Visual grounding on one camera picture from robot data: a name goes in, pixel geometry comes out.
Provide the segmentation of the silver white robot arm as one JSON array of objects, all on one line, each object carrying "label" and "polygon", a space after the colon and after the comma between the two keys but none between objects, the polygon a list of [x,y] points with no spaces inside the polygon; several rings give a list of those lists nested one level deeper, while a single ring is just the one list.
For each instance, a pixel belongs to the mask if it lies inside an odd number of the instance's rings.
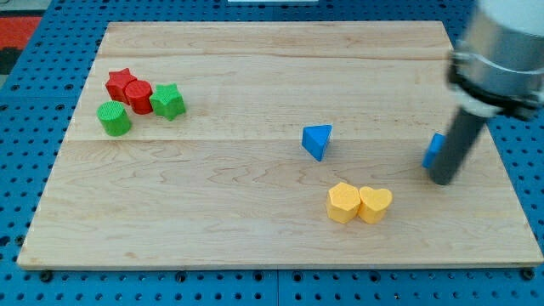
[{"label": "silver white robot arm", "polygon": [[473,116],[532,119],[543,106],[543,0],[477,0],[448,82]]}]

